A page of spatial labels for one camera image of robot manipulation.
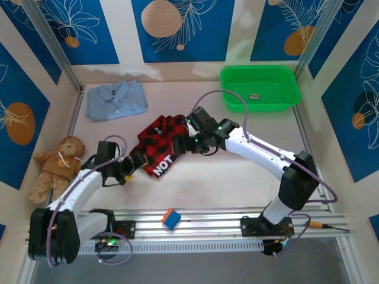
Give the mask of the red black plaid shirt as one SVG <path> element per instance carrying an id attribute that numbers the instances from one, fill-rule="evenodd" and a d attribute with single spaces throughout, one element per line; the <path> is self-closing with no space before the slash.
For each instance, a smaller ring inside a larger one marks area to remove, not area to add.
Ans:
<path id="1" fill-rule="evenodd" d="M 142 168 L 149 176 L 163 177 L 179 157 L 173 152 L 172 145 L 176 136 L 188 134 L 184 121 L 181 114 L 161 115 L 137 135 L 139 143 L 130 155 L 141 154 L 146 158 Z"/>

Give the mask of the green plastic basket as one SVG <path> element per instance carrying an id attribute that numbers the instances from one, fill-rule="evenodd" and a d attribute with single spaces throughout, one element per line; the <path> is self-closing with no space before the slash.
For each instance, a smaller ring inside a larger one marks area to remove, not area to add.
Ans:
<path id="1" fill-rule="evenodd" d="M 283 112 L 301 101 L 294 73 L 281 65 L 226 66 L 220 72 L 223 100 L 231 112 Z M 249 99 L 259 94 L 260 100 Z"/>

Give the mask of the brown teddy bear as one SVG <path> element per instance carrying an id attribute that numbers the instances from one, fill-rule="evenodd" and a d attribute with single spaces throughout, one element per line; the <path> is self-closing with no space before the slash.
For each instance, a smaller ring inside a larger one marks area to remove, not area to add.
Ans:
<path id="1" fill-rule="evenodd" d="M 53 151 L 34 153 L 34 160 L 41 164 L 41 173 L 28 193 L 29 200 L 43 203 L 50 192 L 52 201 L 57 200 L 79 173 L 84 153 L 84 143 L 74 136 L 62 139 Z"/>

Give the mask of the blue orange block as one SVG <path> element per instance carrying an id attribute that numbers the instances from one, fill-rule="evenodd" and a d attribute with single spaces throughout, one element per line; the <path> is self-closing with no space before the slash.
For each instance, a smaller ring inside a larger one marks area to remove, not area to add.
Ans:
<path id="1" fill-rule="evenodd" d="M 181 215 L 170 208 L 161 219 L 161 223 L 169 230 L 173 230 L 180 221 Z"/>

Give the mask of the light blue folded shirt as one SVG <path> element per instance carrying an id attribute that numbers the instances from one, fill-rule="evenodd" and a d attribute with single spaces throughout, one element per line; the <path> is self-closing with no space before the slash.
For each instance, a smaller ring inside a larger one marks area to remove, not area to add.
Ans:
<path id="1" fill-rule="evenodd" d="M 87 96 L 86 116 L 92 122 L 137 115 L 148 108 L 143 86 L 136 80 L 101 85 L 90 89 Z"/>

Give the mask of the black controller board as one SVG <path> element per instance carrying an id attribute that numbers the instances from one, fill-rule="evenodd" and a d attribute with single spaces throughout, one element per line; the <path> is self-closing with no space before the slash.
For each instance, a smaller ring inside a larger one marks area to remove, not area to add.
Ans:
<path id="1" fill-rule="evenodd" d="M 95 252 L 105 253 L 118 251 L 119 247 L 124 243 L 124 240 L 115 237 L 104 237 L 95 243 Z"/>
<path id="2" fill-rule="evenodd" d="M 277 257 L 286 247 L 288 240 L 264 240 L 263 254 L 266 256 Z"/>

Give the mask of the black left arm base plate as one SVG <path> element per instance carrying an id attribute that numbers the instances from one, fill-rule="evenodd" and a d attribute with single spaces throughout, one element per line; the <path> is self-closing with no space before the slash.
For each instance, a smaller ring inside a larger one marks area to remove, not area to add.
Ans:
<path id="1" fill-rule="evenodd" d="M 123 235 L 126 238 L 133 240 L 136 233 L 136 222 L 127 220 L 113 221 L 107 225 L 106 231 Z"/>

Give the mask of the aluminium mounting rail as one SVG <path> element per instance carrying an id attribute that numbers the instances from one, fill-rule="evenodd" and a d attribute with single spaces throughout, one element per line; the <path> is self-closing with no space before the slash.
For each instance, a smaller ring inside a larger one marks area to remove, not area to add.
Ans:
<path id="1" fill-rule="evenodd" d="M 258 207 L 226 209 L 179 209 L 181 219 L 173 230 L 162 223 L 163 210 L 116 210 L 116 221 L 135 221 L 135 240 L 144 241 L 197 241 L 242 238 L 240 219 L 257 217 Z M 320 209 L 312 212 L 296 212 L 291 215 L 294 234 L 305 232 L 306 237 L 339 237 L 347 232 L 334 229 L 314 229 L 309 221 L 317 221 L 334 227 L 348 229 L 343 214 L 333 214 Z M 67 239 L 84 244 L 107 228 L 108 217 L 99 212 L 81 210 L 77 217 L 60 212 L 52 222 L 52 238 Z"/>

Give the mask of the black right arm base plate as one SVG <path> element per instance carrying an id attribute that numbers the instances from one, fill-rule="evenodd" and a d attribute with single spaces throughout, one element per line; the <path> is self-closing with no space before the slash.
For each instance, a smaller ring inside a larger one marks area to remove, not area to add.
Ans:
<path id="1" fill-rule="evenodd" d="M 294 235 L 290 217 L 284 217 L 278 224 L 272 224 L 262 215 L 256 218 L 243 216 L 240 219 L 240 227 L 243 237 L 290 238 Z"/>

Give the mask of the aluminium frame post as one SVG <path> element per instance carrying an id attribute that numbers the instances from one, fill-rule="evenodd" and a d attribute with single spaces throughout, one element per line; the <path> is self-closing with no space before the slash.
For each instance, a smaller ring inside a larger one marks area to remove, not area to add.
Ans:
<path id="1" fill-rule="evenodd" d="M 344 0 L 328 0 L 294 71 L 296 81 L 308 67 Z"/>
<path id="2" fill-rule="evenodd" d="M 82 85 L 79 83 L 64 50 L 62 49 L 37 3 L 34 0 L 20 0 L 20 2 L 25 13 L 29 17 L 34 28 L 38 32 L 60 70 L 65 74 L 73 88 L 76 91 L 81 92 Z"/>

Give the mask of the orange handled screwdriver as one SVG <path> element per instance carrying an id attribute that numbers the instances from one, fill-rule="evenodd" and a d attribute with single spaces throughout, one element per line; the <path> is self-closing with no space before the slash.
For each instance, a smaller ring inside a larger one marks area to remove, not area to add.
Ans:
<path id="1" fill-rule="evenodd" d="M 339 230 L 339 231 L 350 232 L 349 229 L 338 228 L 338 227 L 334 227 L 334 226 L 331 226 L 329 224 L 324 224 L 324 223 L 317 222 L 317 221 L 309 221 L 308 226 L 310 228 L 314 228 L 314 229 L 334 229 L 334 230 Z"/>

